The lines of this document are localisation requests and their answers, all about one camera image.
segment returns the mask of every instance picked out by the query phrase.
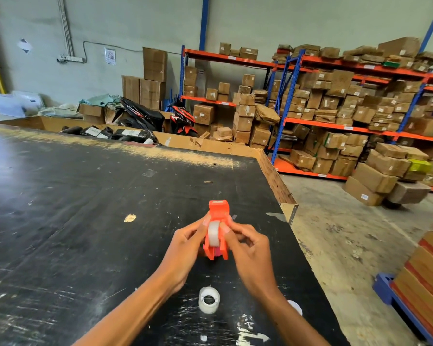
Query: hand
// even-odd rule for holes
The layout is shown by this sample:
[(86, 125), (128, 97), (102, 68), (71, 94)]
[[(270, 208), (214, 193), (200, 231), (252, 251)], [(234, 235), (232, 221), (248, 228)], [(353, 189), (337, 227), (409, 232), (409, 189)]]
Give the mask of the hand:
[(226, 232), (224, 238), (233, 252), (237, 272), (247, 290), (257, 299), (276, 294), (279, 289), (274, 278), (268, 237), (258, 233), (253, 226), (234, 222), (231, 216), (228, 216), (228, 226), (224, 223), (220, 226)]
[(210, 214), (200, 220), (177, 229), (172, 241), (156, 270), (157, 274), (165, 274), (170, 281), (171, 294), (178, 292), (186, 282), (189, 271), (196, 262), (197, 254), (205, 240)]

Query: clear tape roll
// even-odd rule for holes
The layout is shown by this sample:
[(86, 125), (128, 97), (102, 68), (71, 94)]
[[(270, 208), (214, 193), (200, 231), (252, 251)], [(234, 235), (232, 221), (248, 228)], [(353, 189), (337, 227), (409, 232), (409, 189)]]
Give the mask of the clear tape roll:
[[(207, 304), (204, 301), (205, 296), (212, 296), (214, 298), (214, 303)], [(220, 305), (220, 294), (215, 288), (211, 286), (205, 286), (199, 291), (199, 308), (203, 313), (212, 314), (215, 313)]]
[(209, 245), (219, 247), (220, 239), (218, 237), (218, 229), (220, 228), (220, 221), (211, 221), (209, 223)]

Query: pallet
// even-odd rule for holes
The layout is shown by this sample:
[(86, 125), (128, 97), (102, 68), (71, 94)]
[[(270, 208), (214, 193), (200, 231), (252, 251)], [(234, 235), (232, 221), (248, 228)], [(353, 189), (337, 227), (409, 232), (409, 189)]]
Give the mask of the pallet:
[(375, 277), (375, 283), (372, 286), (373, 290), (377, 293), (380, 299), (387, 305), (391, 305), (392, 302), (401, 308), (403, 313), (410, 319), (417, 330), (425, 337), (427, 343), (433, 346), (433, 336), (427, 331), (427, 329), (422, 325), (418, 318), (407, 308), (404, 302), (399, 298), (399, 296), (392, 290), (390, 283), (392, 282), (394, 275), (379, 273)]

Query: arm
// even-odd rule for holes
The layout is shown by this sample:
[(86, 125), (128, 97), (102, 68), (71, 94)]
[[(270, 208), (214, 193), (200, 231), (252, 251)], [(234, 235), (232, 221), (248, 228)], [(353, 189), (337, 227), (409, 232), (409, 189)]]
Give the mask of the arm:
[(130, 345), (163, 303), (185, 284), (209, 221), (206, 215), (175, 231), (156, 272), (73, 346)]
[(288, 345), (330, 346), (309, 323), (290, 306), (277, 288), (271, 263), (268, 237), (250, 225), (235, 223), (228, 216), (228, 226), (222, 224), (225, 239), (233, 252), (237, 272), (248, 291), (269, 315)]

